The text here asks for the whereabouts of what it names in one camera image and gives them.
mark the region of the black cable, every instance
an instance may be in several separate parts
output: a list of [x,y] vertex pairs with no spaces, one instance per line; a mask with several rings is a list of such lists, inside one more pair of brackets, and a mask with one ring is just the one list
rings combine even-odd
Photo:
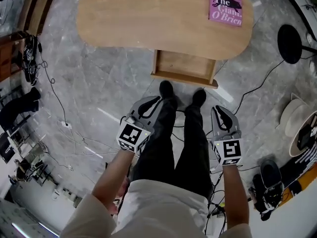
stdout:
[[172,135],[173,135],[174,137],[176,137],[178,140],[180,140],[180,141],[184,142],[184,140],[182,140],[182,139],[178,138],[178,137],[177,137],[174,133],[172,133]]
[[244,169],[244,170],[239,170],[239,172],[241,171],[247,171],[247,170],[251,170],[251,169],[256,169],[256,168],[259,168],[260,166],[256,166],[256,167],[253,167],[253,168],[250,168],[250,169]]
[[219,204],[215,204],[213,202],[210,202],[210,204],[212,205],[215,205],[215,208],[212,210],[212,212],[208,213],[207,215],[207,222],[206,222],[206,227],[205,227],[205,235],[206,235],[206,232],[207,232],[207,226],[208,226],[208,222],[209,222],[209,219],[210,219],[210,216],[212,215],[212,213],[215,211],[216,208],[218,208],[219,211],[223,212],[224,216],[225,216],[225,212],[224,212],[224,209],[219,206]]
[[254,91],[258,90],[258,89],[260,89],[260,88],[263,86],[264,82],[266,81],[267,77],[271,74],[271,72],[272,72],[275,68],[277,68],[282,62],[284,62],[284,60],[281,61],[277,66],[275,66],[273,69],[271,69],[271,70],[269,71],[269,73],[265,76],[263,82],[261,83],[261,85],[260,85],[259,87],[255,88],[255,89],[253,89],[253,90],[251,90],[251,91],[249,91],[249,92],[246,92],[246,93],[244,93],[244,94],[242,95],[240,104],[239,104],[239,106],[238,106],[236,112],[234,113],[234,115],[238,113],[238,111],[239,111],[239,109],[240,109],[240,107],[241,107],[241,104],[242,104],[242,102],[243,102],[244,96],[246,96],[247,94],[252,93],[252,92],[254,92]]
[[216,184],[213,185],[213,187],[212,187],[212,194],[210,195],[210,200],[209,200],[209,202],[208,202],[208,210],[209,210],[209,208],[210,208],[211,202],[213,201],[214,194],[215,194],[216,192],[218,192],[218,191],[221,191],[221,190],[215,191],[215,189],[216,189],[216,187],[218,186],[218,184],[219,184],[219,182],[220,182],[220,180],[221,180],[222,175],[223,175],[223,173],[221,173],[221,174],[219,175]]
[[284,194],[283,197],[284,197],[285,195],[287,195],[287,197],[286,197],[285,199],[282,198],[282,202],[285,202],[285,201],[288,199],[289,193]]
[[216,190],[216,191],[214,192],[214,194],[217,193],[217,192],[220,192],[220,191],[224,192],[223,189],[220,189],[220,190]]
[[121,123],[122,123],[123,118],[126,118],[126,116],[121,117],[121,119],[120,119],[120,125],[121,125]]
[[317,12],[317,6],[315,5],[305,4],[305,5],[302,5],[301,7],[305,7],[306,10],[312,9],[315,13]]
[[210,134],[210,133],[212,133],[212,132],[213,132],[213,130],[209,131],[209,132],[206,134],[206,136],[208,136],[208,134]]
[[317,54],[314,54],[314,55],[312,55],[312,56],[310,56],[310,57],[307,57],[307,58],[301,58],[301,59],[306,60],[306,59],[312,58],[312,57],[314,57],[314,56],[316,56],[316,55],[317,55]]
[[54,91],[54,88],[53,88],[53,84],[55,84],[55,79],[52,77],[50,79],[49,77],[49,74],[48,74],[48,71],[47,71],[47,67],[48,67],[48,63],[46,61],[44,61],[43,57],[42,57],[42,44],[40,43],[40,41],[38,40],[39,44],[38,44],[38,49],[39,49],[39,52],[40,52],[40,55],[41,55],[41,59],[42,59],[42,62],[40,63],[41,66],[45,69],[45,72],[46,72],[46,76],[48,77],[48,80],[51,84],[51,88],[52,88],[52,91],[53,93],[55,94],[56,98],[58,99],[58,102],[60,103],[60,106],[61,108],[63,109],[63,113],[64,113],[64,120],[65,120],[65,125],[68,126],[67,122],[66,122],[66,115],[65,115],[65,109],[59,99],[59,97],[57,96],[56,92]]
[[223,233],[224,227],[225,227],[225,225],[226,225],[226,219],[227,219],[227,217],[226,217],[225,211],[223,211],[223,215],[224,215],[224,222],[223,222],[222,229],[221,229],[221,231],[220,231],[219,236]]

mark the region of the black device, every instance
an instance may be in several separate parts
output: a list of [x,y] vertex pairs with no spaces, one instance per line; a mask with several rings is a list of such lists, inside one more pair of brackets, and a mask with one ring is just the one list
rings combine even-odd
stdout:
[[261,220],[268,220],[281,201],[286,200],[282,197],[285,188],[289,187],[293,195],[302,190],[297,179],[316,161],[317,144],[314,140],[312,146],[308,146],[301,155],[290,159],[279,171],[277,165],[271,161],[261,164],[261,173],[254,175],[253,186],[249,189],[250,194],[255,197],[254,206],[259,211]]
[[24,71],[25,79],[32,86],[37,83],[37,64],[35,62],[36,51],[38,48],[37,37],[30,35],[25,39],[24,53],[22,57],[22,68]]
[[314,139],[313,141],[310,140],[311,132],[312,132],[312,127],[309,124],[307,124],[304,128],[302,128],[299,131],[298,141],[297,141],[297,147],[299,150],[303,150],[306,146],[308,146],[309,142],[314,143]]

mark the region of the wooden table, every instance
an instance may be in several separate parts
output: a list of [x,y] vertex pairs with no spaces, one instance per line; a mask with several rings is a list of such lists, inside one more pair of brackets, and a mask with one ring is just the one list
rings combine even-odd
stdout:
[[77,29],[99,47],[155,50],[153,76],[217,88],[216,60],[247,47],[253,7],[242,0],[242,26],[208,20],[209,0],[79,0]]

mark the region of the white round object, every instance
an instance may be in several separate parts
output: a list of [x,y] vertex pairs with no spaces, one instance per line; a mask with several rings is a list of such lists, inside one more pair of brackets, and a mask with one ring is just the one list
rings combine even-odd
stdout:
[[312,111],[306,104],[300,105],[287,121],[285,135],[288,137],[295,137],[296,133],[298,133],[311,113]]
[[282,128],[282,130],[285,130],[286,128],[286,124],[289,120],[289,118],[291,117],[291,115],[293,114],[293,112],[300,106],[303,105],[304,102],[300,99],[295,99],[292,100],[287,107],[284,109],[283,114],[281,116],[281,120],[280,120],[280,126]]

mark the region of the oval table top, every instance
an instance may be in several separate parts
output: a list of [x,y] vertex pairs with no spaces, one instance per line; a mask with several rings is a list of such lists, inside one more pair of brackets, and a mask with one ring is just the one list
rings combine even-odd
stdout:
[[139,47],[213,60],[247,47],[253,7],[242,0],[242,26],[208,20],[209,0],[79,0],[77,30],[90,45]]

